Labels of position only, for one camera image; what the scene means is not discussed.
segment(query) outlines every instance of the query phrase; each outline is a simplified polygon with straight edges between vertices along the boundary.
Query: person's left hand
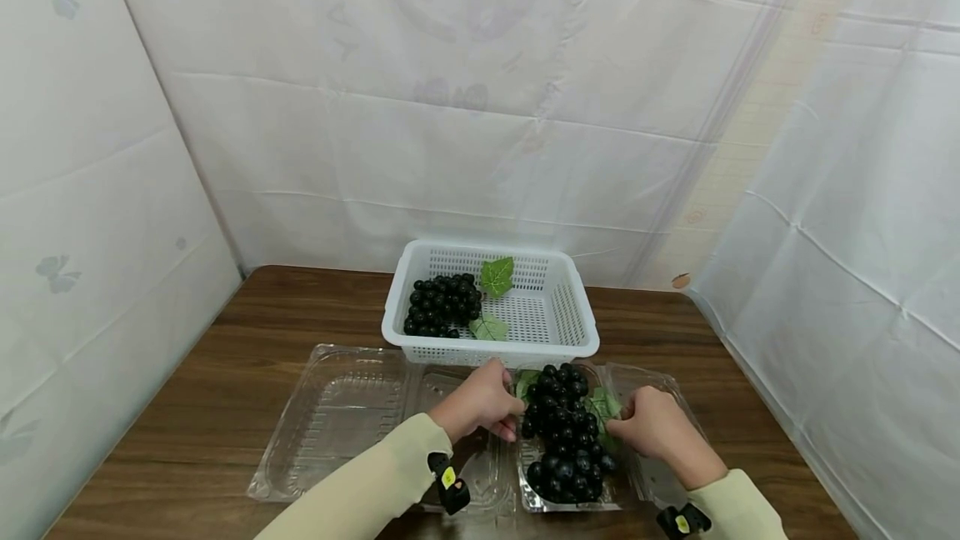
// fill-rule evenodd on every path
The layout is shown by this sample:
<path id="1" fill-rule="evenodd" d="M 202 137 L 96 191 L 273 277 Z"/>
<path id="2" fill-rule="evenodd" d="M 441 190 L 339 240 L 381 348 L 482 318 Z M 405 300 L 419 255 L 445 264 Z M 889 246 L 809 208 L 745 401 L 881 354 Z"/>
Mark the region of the person's left hand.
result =
<path id="1" fill-rule="evenodd" d="M 507 442 L 516 441 L 517 415 L 523 413 L 525 405 L 507 391 L 507 383 L 510 383 L 510 372 L 499 358 L 491 358 L 428 415 L 447 432 L 451 443 L 478 427 L 490 430 Z"/>

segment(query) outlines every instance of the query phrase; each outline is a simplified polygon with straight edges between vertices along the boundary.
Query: hand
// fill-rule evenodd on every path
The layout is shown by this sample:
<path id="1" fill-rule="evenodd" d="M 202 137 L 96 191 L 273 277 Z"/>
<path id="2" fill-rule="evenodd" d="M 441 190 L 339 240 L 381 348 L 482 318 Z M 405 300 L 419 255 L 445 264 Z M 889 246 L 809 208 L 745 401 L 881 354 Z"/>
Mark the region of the hand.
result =
<path id="1" fill-rule="evenodd" d="M 517 415 L 525 405 L 507 391 L 510 372 L 499 358 L 473 371 L 460 387 L 430 410 L 430 418 L 443 428 L 451 443 L 483 427 L 507 442 L 517 440 Z"/>
<path id="2" fill-rule="evenodd" d="M 727 466 L 693 426 L 672 394 L 655 387 L 633 390 L 621 419 L 607 431 L 644 457 L 667 463 L 687 490 L 727 476 Z"/>

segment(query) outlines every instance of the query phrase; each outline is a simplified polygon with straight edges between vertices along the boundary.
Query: white backdrop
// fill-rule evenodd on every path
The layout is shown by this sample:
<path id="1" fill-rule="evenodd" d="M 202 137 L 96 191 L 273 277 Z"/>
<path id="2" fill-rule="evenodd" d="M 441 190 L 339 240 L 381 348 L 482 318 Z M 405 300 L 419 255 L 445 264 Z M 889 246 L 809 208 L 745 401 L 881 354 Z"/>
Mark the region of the white backdrop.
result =
<path id="1" fill-rule="evenodd" d="M 0 0 L 0 538 L 39 538 L 239 275 L 123 0 Z"/>
<path id="2" fill-rule="evenodd" d="M 127 0 L 246 269 L 411 238 L 644 264 L 787 0 Z"/>
<path id="3" fill-rule="evenodd" d="M 960 0 L 853 0 L 693 295 L 865 538 L 960 529 Z"/>

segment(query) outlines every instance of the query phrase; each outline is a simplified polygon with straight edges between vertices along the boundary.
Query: yellow label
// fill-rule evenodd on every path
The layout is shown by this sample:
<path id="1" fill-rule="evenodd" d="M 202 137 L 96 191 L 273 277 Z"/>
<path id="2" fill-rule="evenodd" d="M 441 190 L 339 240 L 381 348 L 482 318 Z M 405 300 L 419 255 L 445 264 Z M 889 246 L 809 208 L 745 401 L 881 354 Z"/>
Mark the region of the yellow label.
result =
<path id="1" fill-rule="evenodd" d="M 690 523 L 687 521 L 686 517 L 683 515 L 677 515 L 677 519 L 674 520 L 677 522 L 677 529 L 681 533 L 690 533 Z"/>
<path id="2" fill-rule="evenodd" d="M 453 472 L 453 467 L 447 467 L 447 470 L 443 472 L 443 475 L 440 477 L 440 482 L 443 484 L 444 488 L 450 488 L 454 482 L 457 481 L 457 474 Z"/>

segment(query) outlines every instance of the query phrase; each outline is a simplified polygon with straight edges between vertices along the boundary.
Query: black wrist strap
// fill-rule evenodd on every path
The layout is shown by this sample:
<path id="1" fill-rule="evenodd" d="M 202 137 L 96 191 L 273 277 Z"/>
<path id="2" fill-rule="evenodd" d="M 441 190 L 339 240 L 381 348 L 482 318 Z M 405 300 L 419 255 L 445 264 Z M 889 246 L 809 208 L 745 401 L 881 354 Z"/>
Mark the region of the black wrist strap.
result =
<path id="1" fill-rule="evenodd" d="M 708 532 L 713 527 L 710 518 L 692 504 L 683 508 L 666 507 L 657 515 L 657 525 L 670 540 L 683 540 L 691 534 Z"/>
<path id="2" fill-rule="evenodd" d="M 426 457 L 426 464 L 433 473 L 434 481 L 437 485 L 437 495 L 440 496 L 440 503 L 443 509 L 447 510 L 447 515 L 453 515 L 462 508 L 465 508 L 470 502 L 470 491 L 467 483 L 464 482 L 453 471 L 450 466 L 450 459 L 443 452 L 430 452 Z"/>

